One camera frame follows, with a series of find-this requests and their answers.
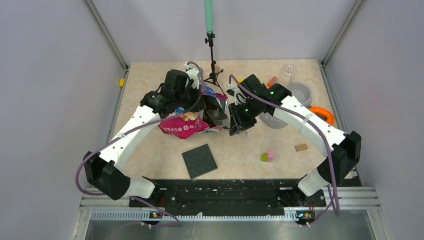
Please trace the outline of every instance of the wooden block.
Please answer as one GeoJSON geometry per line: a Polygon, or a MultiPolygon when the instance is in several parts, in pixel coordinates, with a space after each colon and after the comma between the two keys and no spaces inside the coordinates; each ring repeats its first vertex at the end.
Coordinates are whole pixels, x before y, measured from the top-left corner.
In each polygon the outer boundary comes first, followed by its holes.
{"type": "Polygon", "coordinates": [[[297,152],[302,152],[302,151],[305,151],[305,150],[308,150],[308,145],[306,145],[306,144],[302,144],[302,145],[296,146],[296,151],[297,152]]]}

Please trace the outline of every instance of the teal tube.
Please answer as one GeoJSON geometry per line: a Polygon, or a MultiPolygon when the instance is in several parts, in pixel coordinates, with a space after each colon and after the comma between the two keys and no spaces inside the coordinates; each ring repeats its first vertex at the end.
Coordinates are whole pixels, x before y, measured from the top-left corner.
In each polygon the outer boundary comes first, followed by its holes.
{"type": "Polygon", "coordinates": [[[214,31],[214,4],[212,0],[204,0],[204,15],[206,16],[206,31],[211,34],[214,31]]]}

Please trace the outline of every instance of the yellow object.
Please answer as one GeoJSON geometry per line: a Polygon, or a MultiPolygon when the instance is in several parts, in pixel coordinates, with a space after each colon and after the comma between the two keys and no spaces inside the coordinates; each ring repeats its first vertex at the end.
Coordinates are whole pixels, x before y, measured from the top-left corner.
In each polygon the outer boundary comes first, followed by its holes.
{"type": "Polygon", "coordinates": [[[122,78],[122,79],[119,81],[119,87],[120,87],[120,88],[123,88],[123,87],[124,87],[124,84],[125,84],[125,78],[122,78]]]}

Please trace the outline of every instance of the black square mat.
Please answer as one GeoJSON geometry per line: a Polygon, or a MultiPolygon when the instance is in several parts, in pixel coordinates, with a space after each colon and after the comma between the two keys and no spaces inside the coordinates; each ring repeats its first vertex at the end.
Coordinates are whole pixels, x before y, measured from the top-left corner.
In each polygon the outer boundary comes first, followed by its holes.
{"type": "Polygon", "coordinates": [[[203,174],[218,169],[208,144],[184,152],[182,157],[184,158],[191,179],[195,179],[203,174]]]}

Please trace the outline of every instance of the pink block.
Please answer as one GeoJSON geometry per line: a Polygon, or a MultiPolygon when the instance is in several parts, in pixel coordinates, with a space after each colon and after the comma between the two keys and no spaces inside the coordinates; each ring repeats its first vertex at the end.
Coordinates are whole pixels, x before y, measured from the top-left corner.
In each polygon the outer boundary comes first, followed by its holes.
{"type": "Polygon", "coordinates": [[[268,162],[272,163],[273,160],[274,160],[274,151],[269,151],[268,152],[268,162]]]}

